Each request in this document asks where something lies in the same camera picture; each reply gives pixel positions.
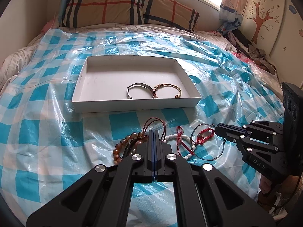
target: pillow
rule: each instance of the pillow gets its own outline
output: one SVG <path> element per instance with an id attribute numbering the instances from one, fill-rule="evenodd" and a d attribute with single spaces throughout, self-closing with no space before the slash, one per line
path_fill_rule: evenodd
<path id="1" fill-rule="evenodd" d="M 175 0 L 142 0 L 143 23 L 194 32 L 199 13 Z"/>
<path id="2" fill-rule="evenodd" d="M 62 26 L 142 24 L 141 0 L 67 0 Z"/>

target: white box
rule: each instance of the white box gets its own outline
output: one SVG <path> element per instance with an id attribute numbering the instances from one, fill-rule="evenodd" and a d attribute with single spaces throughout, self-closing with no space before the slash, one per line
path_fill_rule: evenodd
<path id="1" fill-rule="evenodd" d="M 145 83 L 151 88 L 161 83 L 178 86 L 157 90 L 159 99 L 143 87 L 127 87 Z M 201 99 L 197 88 L 177 59 L 136 55 L 88 57 L 83 65 L 72 98 L 77 113 L 150 110 L 161 108 L 195 107 Z"/>

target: tree wall decal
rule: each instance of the tree wall decal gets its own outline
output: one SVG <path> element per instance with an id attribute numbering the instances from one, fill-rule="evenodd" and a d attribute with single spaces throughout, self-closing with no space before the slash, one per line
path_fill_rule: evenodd
<path id="1" fill-rule="evenodd" d="M 245 15 L 244 17 L 246 19 L 252 19 L 257 25 L 255 34 L 253 35 L 253 37 L 251 39 L 251 41 L 256 44 L 257 40 L 258 40 L 258 35 L 260 32 L 260 29 L 262 26 L 264 26 L 267 29 L 267 31 L 269 31 L 270 29 L 274 30 L 273 26 L 269 23 L 263 25 L 264 22 L 266 22 L 268 20 L 276 19 L 275 22 L 279 23 L 279 21 L 277 20 L 279 16 L 271 17 L 270 13 L 275 13 L 275 10 L 279 9 L 280 6 L 277 5 L 276 8 L 275 8 L 275 6 L 273 6 L 272 8 L 270 8 L 268 10 L 264 10 L 263 7 L 260 8 L 260 5 L 264 5 L 266 2 L 273 1 L 273 0 L 259 0 L 258 2 L 255 2 L 255 0 L 252 0 L 252 1 L 253 2 L 249 3 L 250 10 L 247 10 L 247 12 L 249 12 L 250 15 L 249 16 Z"/>

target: plastic sheet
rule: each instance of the plastic sheet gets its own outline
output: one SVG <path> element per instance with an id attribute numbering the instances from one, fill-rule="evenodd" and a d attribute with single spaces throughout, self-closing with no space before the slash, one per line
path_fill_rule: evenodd
<path id="1" fill-rule="evenodd" d="M 255 78 L 262 83 L 266 88 L 270 89 L 275 95 L 283 101 L 283 91 L 279 84 L 279 80 L 276 76 L 272 75 L 271 73 L 265 71 L 264 69 L 259 68 L 254 61 L 249 59 L 248 57 L 244 56 L 243 54 L 238 54 L 233 52 L 237 58 L 250 64 L 251 71 L 254 74 Z"/>
<path id="2" fill-rule="evenodd" d="M 86 57 L 108 54 L 180 58 L 202 99 L 195 108 L 75 113 L 71 98 Z M 51 29 L 0 98 L 1 193 L 25 223 L 95 165 L 113 165 L 115 144 L 141 131 L 149 117 L 163 119 L 168 135 L 175 134 L 178 125 L 190 135 L 200 123 L 282 123 L 283 115 L 280 100 L 256 80 L 248 64 L 209 42 L 165 33 Z M 162 127 L 155 123 L 151 129 Z M 177 152 L 175 141 L 170 144 Z M 196 152 L 209 159 L 221 149 L 221 138 L 214 136 Z M 243 163 L 234 143 L 227 142 L 222 157 L 212 164 L 256 199 L 260 174 Z M 176 226 L 172 184 L 135 184 L 127 226 Z"/>

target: metal screw cap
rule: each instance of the metal screw cap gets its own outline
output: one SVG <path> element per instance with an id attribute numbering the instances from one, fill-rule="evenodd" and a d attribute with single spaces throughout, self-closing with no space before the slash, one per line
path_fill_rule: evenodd
<path id="1" fill-rule="evenodd" d="M 95 167 L 96 172 L 101 173 L 105 171 L 105 166 L 104 165 L 98 165 Z"/>
<path id="2" fill-rule="evenodd" d="M 204 164 L 203 165 L 203 169 L 205 171 L 211 171 L 212 170 L 212 165 L 211 164 Z"/>
<path id="3" fill-rule="evenodd" d="M 133 160 L 141 160 L 142 159 L 142 156 L 140 154 L 134 154 L 132 157 L 131 157 Z"/>
<path id="4" fill-rule="evenodd" d="M 174 159 L 177 158 L 177 156 L 175 154 L 168 154 L 167 158 L 170 159 L 170 160 L 174 160 Z"/>

